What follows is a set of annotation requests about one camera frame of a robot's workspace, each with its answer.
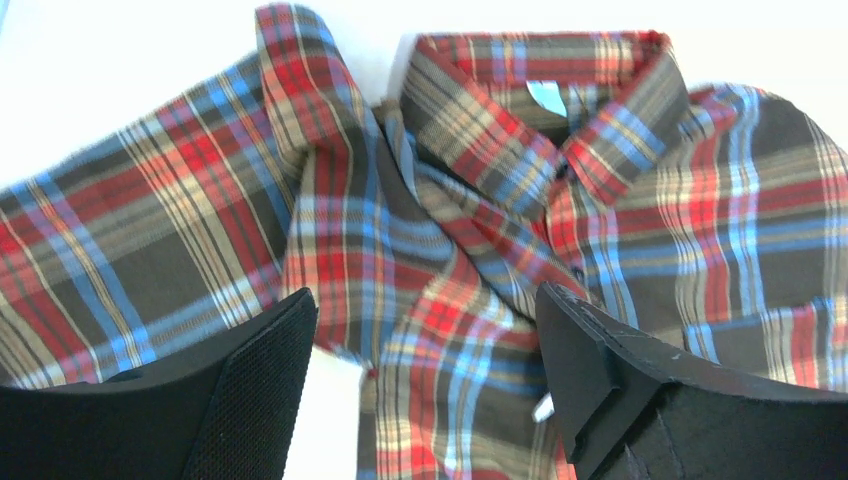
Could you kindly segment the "plaid flannel shirt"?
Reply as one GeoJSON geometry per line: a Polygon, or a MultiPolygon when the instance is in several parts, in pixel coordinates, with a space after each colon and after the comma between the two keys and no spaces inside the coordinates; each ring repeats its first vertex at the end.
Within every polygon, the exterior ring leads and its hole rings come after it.
{"type": "Polygon", "coordinates": [[[1,193],[1,381],[106,379],[301,287],[372,370],[361,479],[569,479],[532,318],[561,283],[726,367],[847,388],[847,155],[686,88],[653,31],[430,34],[370,107],[323,20],[1,193]]]}

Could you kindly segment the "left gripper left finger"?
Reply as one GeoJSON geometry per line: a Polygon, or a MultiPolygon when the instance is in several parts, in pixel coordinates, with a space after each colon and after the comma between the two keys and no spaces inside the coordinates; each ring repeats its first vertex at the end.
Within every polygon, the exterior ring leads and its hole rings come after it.
{"type": "Polygon", "coordinates": [[[318,310],[300,289],[97,384],[1,391],[5,479],[280,479],[318,310]]]}

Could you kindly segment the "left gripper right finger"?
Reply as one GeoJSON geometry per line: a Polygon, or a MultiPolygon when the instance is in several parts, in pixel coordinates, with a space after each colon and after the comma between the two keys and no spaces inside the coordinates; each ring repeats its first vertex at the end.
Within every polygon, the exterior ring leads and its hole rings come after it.
{"type": "Polygon", "coordinates": [[[726,368],[565,287],[536,293],[541,357],[580,479],[843,479],[847,397],[726,368]]]}

